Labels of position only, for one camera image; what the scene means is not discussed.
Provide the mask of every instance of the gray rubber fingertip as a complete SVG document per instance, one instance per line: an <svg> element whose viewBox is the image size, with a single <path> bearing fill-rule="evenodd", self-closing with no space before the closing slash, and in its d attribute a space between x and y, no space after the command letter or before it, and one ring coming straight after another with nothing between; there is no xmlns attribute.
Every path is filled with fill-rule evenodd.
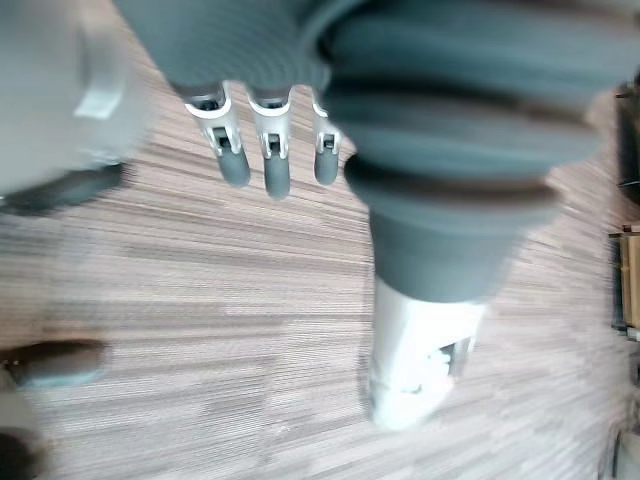
<svg viewBox="0 0 640 480"><path fill-rule="evenodd" d="M274 200L283 200L291 190L289 159L273 155L264 160L264 184L267 193Z"/></svg>
<svg viewBox="0 0 640 480"><path fill-rule="evenodd" d="M338 177L338 155L328 150L322 153L316 152L314 173L318 183L331 185Z"/></svg>
<svg viewBox="0 0 640 480"><path fill-rule="evenodd" d="M234 187L244 187L249 183L251 171L244 150L238 153L225 152L218 159L222 176L229 185Z"/></svg>

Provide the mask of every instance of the black shoe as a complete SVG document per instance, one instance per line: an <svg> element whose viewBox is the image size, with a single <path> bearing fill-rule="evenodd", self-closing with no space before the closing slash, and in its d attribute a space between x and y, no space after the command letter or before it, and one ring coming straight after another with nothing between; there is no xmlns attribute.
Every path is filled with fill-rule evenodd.
<svg viewBox="0 0 640 480"><path fill-rule="evenodd" d="M95 380L106 351L98 340L49 341L0 351L0 364L20 387L66 387Z"/></svg>

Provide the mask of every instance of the shoe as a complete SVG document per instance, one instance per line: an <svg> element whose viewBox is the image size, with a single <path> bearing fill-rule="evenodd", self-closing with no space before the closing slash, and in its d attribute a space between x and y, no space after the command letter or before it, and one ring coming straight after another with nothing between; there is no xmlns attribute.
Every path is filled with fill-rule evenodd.
<svg viewBox="0 0 640 480"><path fill-rule="evenodd" d="M38 455L20 438L0 432L0 478L32 480L41 469Z"/></svg>
<svg viewBox="0 0 640 480"><path fill-rule="evenodd" d="M19 387L68 387L98 378L106 351L98 340L48 341L0 351L0 365Z"/></svg>

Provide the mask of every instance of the gray carpet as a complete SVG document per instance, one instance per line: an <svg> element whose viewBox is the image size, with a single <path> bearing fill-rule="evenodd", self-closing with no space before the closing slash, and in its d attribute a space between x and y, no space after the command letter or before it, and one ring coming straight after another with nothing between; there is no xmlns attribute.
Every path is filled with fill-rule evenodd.
<svg viewBox="0 0 640 480"><path fill-rule="evenodd" d="M452 397L423 428L385 434L360 394L365 210L342 178L313 179L308 92L295 96L292 195L274 203L246 104L252 181L235 190L131 49L156 108L131 187L51 218L0 219L1 344L113 345L101 381L29 394L51 478L593 478L629 393L631 345L608 327L606 233L633 212L614 194L610 141L553 174L563 213L514 262Z"/></svg>

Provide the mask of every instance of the white cylindrical part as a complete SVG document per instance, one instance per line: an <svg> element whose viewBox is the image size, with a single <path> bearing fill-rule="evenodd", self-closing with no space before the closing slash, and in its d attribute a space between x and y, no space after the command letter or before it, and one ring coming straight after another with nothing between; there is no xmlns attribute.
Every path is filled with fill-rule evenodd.
<svg viewBox="0 0 640 480"><path fill-rule="evenodd" d="M454 363L473 345L485 305L416 300L378 277L375 303L371 417L382 428L404 430L419 425L453 388Z"/></svg>

